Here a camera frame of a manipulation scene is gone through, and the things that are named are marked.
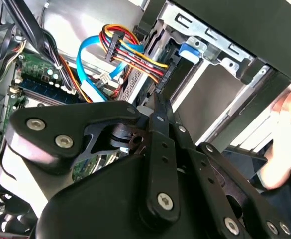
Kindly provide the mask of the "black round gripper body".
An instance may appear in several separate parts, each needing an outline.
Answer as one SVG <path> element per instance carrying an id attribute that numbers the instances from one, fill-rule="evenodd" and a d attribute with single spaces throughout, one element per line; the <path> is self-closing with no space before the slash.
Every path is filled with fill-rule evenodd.
<path id="1" fill-rule="evenodd" d="M 178 154 L 177 160 L 185 166 Z M 57 193 L 37 223 L 36 238 L 211 239 L 205 203 L 187 170 L 174 171 L 170 210 L 147 171 L 145 159 L 132 156 Z"/>

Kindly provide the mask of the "person's hand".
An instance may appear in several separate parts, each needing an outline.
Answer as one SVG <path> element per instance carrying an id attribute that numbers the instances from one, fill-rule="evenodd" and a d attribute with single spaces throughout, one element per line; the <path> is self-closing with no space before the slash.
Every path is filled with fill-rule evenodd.
<path id="1" fill-rule="evenodd" d="M 273 144 L 265 153 L 268 162 L 259 173 L 269 190 L 282 186 L 291 174 L 291 91 L 276 101 L 270 118 Z"/>

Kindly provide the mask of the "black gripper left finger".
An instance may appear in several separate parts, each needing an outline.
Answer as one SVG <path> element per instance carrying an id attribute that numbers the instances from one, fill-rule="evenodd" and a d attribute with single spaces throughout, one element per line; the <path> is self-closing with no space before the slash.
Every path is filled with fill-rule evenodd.
<path id="1" fill-rule="evenodd" d="M 123 159 L 142 156 L 147 179 L 167 191 L 176 166 L 171 104 L 161 95 L 138 109 L 126 101 L 23 108 L 8 123 L 0 156 L 0 183 L 28 202 L 40 219 L 59 192 Z"/>

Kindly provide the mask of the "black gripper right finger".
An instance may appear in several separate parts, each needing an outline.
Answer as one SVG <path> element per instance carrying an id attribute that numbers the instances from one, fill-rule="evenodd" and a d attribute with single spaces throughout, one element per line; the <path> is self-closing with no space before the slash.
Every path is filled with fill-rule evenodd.
<path id="1" fill-rule="evenodd" d="M 291 239 L 291 225 L 209 143 L 195 146 L 176 123 L 170 127 L 177 154 L 185 163 L 205 205 L 213 239 Z"/>

